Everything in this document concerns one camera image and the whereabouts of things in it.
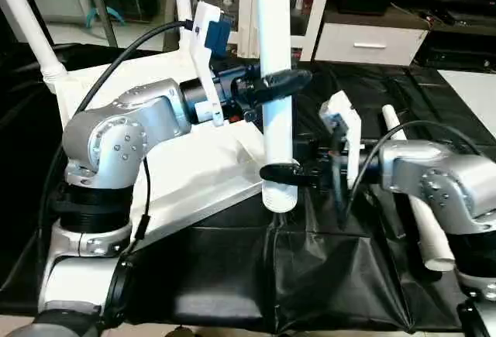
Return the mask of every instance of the black plastic sheet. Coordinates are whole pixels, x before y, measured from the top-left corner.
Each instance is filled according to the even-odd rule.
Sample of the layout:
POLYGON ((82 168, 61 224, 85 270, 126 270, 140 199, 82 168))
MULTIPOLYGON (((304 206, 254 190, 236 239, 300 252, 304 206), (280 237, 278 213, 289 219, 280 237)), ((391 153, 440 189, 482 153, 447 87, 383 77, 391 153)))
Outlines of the black plastic sheet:
MULTIPOLYGON (((102 48, 69 46, 61 53, 67 54, 66 64, 81 68, 94 65, 92 49, 102 48)), ((302 66, 315 76, 295 100, 296 134, 311 133, 325 142, 329 135, 317 111, 343 89, 362 118, 367 142, 384 134, 381 107, 392 104, 402 122, 446 122, 496 156, 491 134, 434 70, 302 66)), ((32 76, 26 76, 26 70, 16 76, 12 68, 19 68, 12 62, 8 67, 9 86, 0 93, 0 166, 9 180, 2 194, 0 312, 32 315, 35 253, 21 253, 35 228, 41 184, 60 140, 60 123, 55 97, 34 69, 28 70, 32 76), (15 266, 20 270, 9 280, 15 266)), ((450 142, 434 129, 410 129, 407 134, 450 142)), ((138 252, 127 318, 132 323, 266 332, 458 330, 455 307, 464 296, 452 273, 423 267, 417 238, 408 200, 376 185, 363 186, 344 232, 337 228, 326 194, 300 189, 296 209, 286 215, 269 212, 257 195, 138 252)))

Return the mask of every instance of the drawer handle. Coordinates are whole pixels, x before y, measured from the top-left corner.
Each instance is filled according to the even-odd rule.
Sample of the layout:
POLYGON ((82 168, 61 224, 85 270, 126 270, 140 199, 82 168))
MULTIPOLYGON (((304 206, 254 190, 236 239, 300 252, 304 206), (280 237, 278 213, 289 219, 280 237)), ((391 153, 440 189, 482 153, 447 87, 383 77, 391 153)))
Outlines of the drawer handle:
POLYGON ((388 46, 384 44, 369 44, 369 43, 354 43, 355 48, 365 48, 365 49, 386 49, 388 46))

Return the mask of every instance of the white frame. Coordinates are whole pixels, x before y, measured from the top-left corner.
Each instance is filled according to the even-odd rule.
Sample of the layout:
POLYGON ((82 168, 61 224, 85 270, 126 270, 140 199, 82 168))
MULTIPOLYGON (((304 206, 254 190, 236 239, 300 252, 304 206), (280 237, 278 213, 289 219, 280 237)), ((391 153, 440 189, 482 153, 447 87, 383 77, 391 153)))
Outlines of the white frame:
POLYGON ((231 31, 228 43, 238 46, 238 57, 248 57, 250 47, 250 27, 252 17, 253 0, 239 0, 238 30, 231 31))
MULTIPOLYGON (((291 47, 301 48, 301 61, 309 61, 312 58, 319 34, 319 27, 324 14, 327 0, 313 0, 310 18, 308 20, 306 34, 304 36, 291 35, 291 47)), ((252 28, 250 29, 249 47, 250 51, 246 57, 258 58, 260 55, 258 42, 258 25, 257 25, 257 4, 256 0, 251 2, 251 21, 252 28)))

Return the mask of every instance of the blue object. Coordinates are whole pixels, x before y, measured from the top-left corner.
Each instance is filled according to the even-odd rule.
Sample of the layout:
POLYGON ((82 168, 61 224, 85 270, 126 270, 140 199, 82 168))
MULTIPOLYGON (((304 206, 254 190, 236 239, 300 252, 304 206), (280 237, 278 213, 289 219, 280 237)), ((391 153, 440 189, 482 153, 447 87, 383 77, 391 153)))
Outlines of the blue object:
MULTIPOLYGON (((107 6, 107 13, 109 15, 113 15, 115 17, 115 19, 117 19, 122 25, 126 24, 126 21, 124 20, 124 18, 121 17, 121 15, 114 8, 107 6)), ((97 14, 99 15, 98 9, 91 8, 90 12, 86 16, 86 28, 87 29, 89 29, 91 27, 91 21, 93 21, 93 19, 95 19, 97 14)))
POLYGON ((210 22, 208 24, 205 47, 212 50, 212 53, 215 55, 224 57, 226 55, 227 40, 230 32, 231 23, 222 17, 218 22, 210 22))

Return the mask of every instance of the cabinet drawer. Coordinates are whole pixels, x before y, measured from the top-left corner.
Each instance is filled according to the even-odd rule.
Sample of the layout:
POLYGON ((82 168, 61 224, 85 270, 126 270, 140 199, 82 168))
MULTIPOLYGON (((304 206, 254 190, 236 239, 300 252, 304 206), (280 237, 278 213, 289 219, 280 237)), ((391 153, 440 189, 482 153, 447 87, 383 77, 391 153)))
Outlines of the cabinet drawer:
POLYGON ((408 66, 427 31, 326 23, 316 60, 408 66))

